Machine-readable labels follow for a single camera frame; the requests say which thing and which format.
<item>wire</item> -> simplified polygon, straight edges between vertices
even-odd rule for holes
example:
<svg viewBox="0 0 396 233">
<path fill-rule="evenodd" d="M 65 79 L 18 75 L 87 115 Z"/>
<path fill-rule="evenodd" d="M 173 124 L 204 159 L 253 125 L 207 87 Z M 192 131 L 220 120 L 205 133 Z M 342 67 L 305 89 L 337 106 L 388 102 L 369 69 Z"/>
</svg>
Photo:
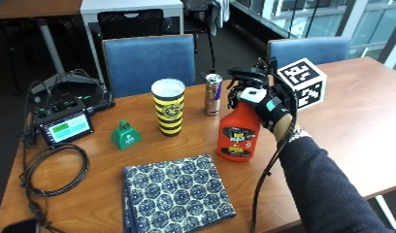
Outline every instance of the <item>wire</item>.
<svg viewBox="0 0 396 233">
<path fill-rule="evenodd" d="M 52 90 L 56 87 L 56 92 L 59 92 L 59 89 L 57 89 L 59 83 L 61 82 L 63 78 L 67 78 L 67 77 L 69 77 L 72 75 L 77 75 L 79 76 L 79 79 L 81 79 L 81 80 L 91 81 L 97 86 L 97 88 L 100 89 L 100 91 L 101 91 L 101 99 L 100 99 L 97 105 L 93 107 L 93 109 L 99 108 L 100 105 L 103 104 L 104 100 L 105 100 L 105 90 L 107 90 L 105 89 L 105 84 L 104 83 L 95 82 L 95 80 L 89 77 L 89 75 L 87 74 L 87 72 L 84 70 L 75 69 L 75 70 L 72 70 L 69 72 L 64 72 L 64 73 L 59 74 L 56 76 L 55 85 L 52 86 Z"/>
<path fill-rule="evenodd" d="M 296 0 L 293 2 L 293 9 L 292 9 L 292 15 L 290 15 L 290 22 L 289 22 L 289 29 L 288 29 L 288 35 L 286 35 L 286 38 L 289 39 L 289 34 L 290 34 L 290 27 L 292 27 L 292 21 L 293 21 L 293 17 L 296 15 L 296 7 L 297 7 L 297 3 L 298 3 L 298 0 Z"/>
<path fill-rule="evenodd" d="M 34 137 L 35 132 L 34 132 L 34 113 L 31 113 L 31 119 L 28 118 L 28 97 L 32 88 L 37 85 L 43 84 L 47 92 L 48 92 L 48 97 L 47 97 L 47 103 L 48 100 L 52 99 L 52 94 L 51 90 L 47 87 L 47 85 L 40 82 L 32 82 L 32 84 L 28 87 L 28 91 L 26 94 L 26 103 L 24 103 L 24 126 L 23 126 L 23 133 L 22 133 L 22 166 L 23 166 L 23 173 L 20 174 L 20 180 L 22 180 L 22 187 L 24 187 L 26 190 L 26 198 L 28 200 L 28 208 L 35 216 L 35 218 L 39 220 L 39 225 L 47 229 L 52 233 L 65 233 L 63 230 L 52 226 L 52 222 L 47 220 L 47 213 L 48 213 L 48 201 L 47 198 L 49 196 L 60 195 L 69 191 L 73 187 L 77 186 L 77 184 L 81 182 L 83 178 L 85 177 L 85 174 L 88 172 L 88 166 L 89 166 L 89 161 L 88 161 L 88 156 L 84 151 L 79 146 L 72 145 L 72 144 L 56 144 L 45 149 L 40 149 L 39 153 L 36 153 L 30 161 L 26 162 L 26 150 L 27 148 L 32 145 L 31 142 L 34 142 Z M 41 162 L 52 156 L 56 152 L 63 151 L 63 150 L 76 150 L 81 156 L 83 163 L 81 163 L 81 169 L 80 172 L 76 176 L 76 178 L 63 187 L 59 188 L 53 191 L 44 191 L 40 188 L 34 187 L 32 185 L 32 175 L 34 172 L 37 168 L 37 166 L 41 164 Z M 36 196 L 44 197 L 44 203 L 45 203 L 45 210 L 43 211 L 39 204 L 32 200 L 31 194 Z"/>
<path fill-rule="evenodd" d="M 284 136 L 284 139 L 282 139 L 282 143 L 280 144 L 273 156 L 272 156 L 272 159 L 264 169 L 264 172 L 261 174 L 261 177 L 258 179 L 258 182 L 257 182 L 257 185 L 256 185 L 256 188 L 254 188 L 254 192 L 253 192 L 253 198 L 252 198 L 252 213 L 250 213 L 250 233 L 254 232 L 254 228 L 256 228 L 256 221 L 257 221 L 257 203 L 258 203 L 258 194 L 260 194 L 260 190 L 261 190 L 261 186 L 264 184 L 264 180 L 266 178 L 266 176 L 272 176 L 272 173 L 270 173 L 270 170 L 273 168 L 273 165 L 276 164 L 277 162 L 277 159 L 280 158 L 280 155 L 281 155 L 281 152 L 286 146 L 286 142 L 288 142 L 288 139 L 290 137 L 290 134 L 292 134 L 292 131 L 293 131 L 293 127 L 296 125 L 296 122 L 297 122 L 297 96 L 296 96 L 296 93 L 294 91 L 292 90 L 292 88 L 289 87 L 289 85 L 286 84 L 286 82 L 284 82 L 284 80 L 281 79 L 280 76 L 277 76 L 273 72 L 269 72 L 268 75 L 272 75 L 276 79 L 278 79 L 278 81 L 281 81 L 281 83 L 284 84 L 289 94 L 290 94 L 290 99 L 289 99 L 289 113 L 292 115 L 292 120 L 290 120 L 290 123 L 289 123 L 289 127 L 288 127 L 288 130 L 286 130 L 286 133 L 285 133 L 285 136 Z"/>
<path fill-rule="evenodd" d="M 317 12 L 318 3 L 320 3 L 320 0 L 317 0 L 317 2 L 316 2 L 316 6 L 314 6 L 313 14 L 312 14 L 312 19 L 310 19 L 309 27 L 306 28 L 306 32 L 305 32 L 305 38 L 308 37 L 309 32 L 310 32 L 310 27 L 312 27 L 312 24 L 313 24 L 313 20 L 314 20 L 314 16 L 316 16 L 316 12 Z"/>
<path fill-rule="evenodd" d="M 35 188 L 32 185 L 32 175 L 39 167 L 39 165 L 43 163 L 43 161 L 51 157 L 53 154 L 63 150 L 76 150 L 81 156 L 83 164 L 81 164 L 81 169 L 79 174 L 76 175 L 75 179 L 61 188 L 52 190 L 52 191 L 44 191 L 39 188 Z M 20 179 L 22 179 L 22 186 L 26 188 L 26 191 L 37 195 L 37 196 L 56 196 L 60 195 L 65 192 L 68 192 L 73 187 L 77 186 L 77 184 L 81 182 L 84 179 L 84 176 L 88 172 L 88 167 L 89 167 L 89 160 L 87 153 L 84 149 L 81 149 L 79 146 L 68 143 L 59 143 L 52 145 L 51 147 L 45 148 L 41 150 L 39 153 L 36 153 L 28 162 L 26 163 L 23 173 L 20 174 Z"/>
</svg>

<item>human arm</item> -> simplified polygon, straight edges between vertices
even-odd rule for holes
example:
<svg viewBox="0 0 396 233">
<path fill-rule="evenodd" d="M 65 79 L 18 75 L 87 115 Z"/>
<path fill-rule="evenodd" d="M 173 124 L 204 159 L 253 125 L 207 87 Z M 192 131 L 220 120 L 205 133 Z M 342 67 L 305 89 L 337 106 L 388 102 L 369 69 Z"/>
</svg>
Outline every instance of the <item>human arm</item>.
<svg viewBox="0 0 396 233">
<path fill-rule="evenodd" d="M 285 115 L 274 126 L 277 142 L 286 133 L 289 122 L 290 115 Z M 280 160 L 308 232 L 392 232 L 328 152 L 310 137 L 293 140 L 285 146 Z"/>
</svg>

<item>green display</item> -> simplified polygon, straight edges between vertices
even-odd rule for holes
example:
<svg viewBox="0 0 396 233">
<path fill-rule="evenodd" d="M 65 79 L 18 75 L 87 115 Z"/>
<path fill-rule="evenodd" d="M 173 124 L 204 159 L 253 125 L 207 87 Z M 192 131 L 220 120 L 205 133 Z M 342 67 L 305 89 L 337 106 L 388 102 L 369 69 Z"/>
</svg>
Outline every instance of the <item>green display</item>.
<svg viewBox="0 0 396 233">
<path fill-rule="evenodd" d="M 59 133 L 60 131 L 68 129 L 68 124 L 67 123 L 63 123 L 60 125 L 57 125 L 55 128 L 53 128 L 53 132 L 55 133 Z"/>
</svg>

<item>spray bottle label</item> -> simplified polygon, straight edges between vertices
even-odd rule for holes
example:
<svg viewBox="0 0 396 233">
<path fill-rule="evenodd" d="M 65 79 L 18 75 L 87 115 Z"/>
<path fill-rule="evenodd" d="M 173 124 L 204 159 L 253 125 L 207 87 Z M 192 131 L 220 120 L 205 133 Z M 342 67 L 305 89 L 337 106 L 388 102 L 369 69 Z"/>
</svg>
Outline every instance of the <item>spray bottle label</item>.
<svg viewBox="0 0 396 233">
<path fill-rule="evenodd" d="M 221 148 L 221 152 L 233 157 L 249 157 L 253 151 L 254 132 L 245 128 L 225 127 L 223 134 L 229 139 L 229 145 Z"/>
</svg>

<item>yellow cylindrical container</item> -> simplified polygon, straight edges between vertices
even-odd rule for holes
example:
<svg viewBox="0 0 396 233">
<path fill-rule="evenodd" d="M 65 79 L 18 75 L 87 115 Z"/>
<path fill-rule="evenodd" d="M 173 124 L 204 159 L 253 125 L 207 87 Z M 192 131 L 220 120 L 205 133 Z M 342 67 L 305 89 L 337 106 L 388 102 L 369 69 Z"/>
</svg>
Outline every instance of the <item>yellow cylindrical container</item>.
<svg viewBox="0 0 396 233">
<path fill-rule="evenodd" d="M 160 132 L 173 137 L 183 128 L 185 85 L 176 79 L 161 79 L 152 85 L 153 102 Z"/>
</svg>

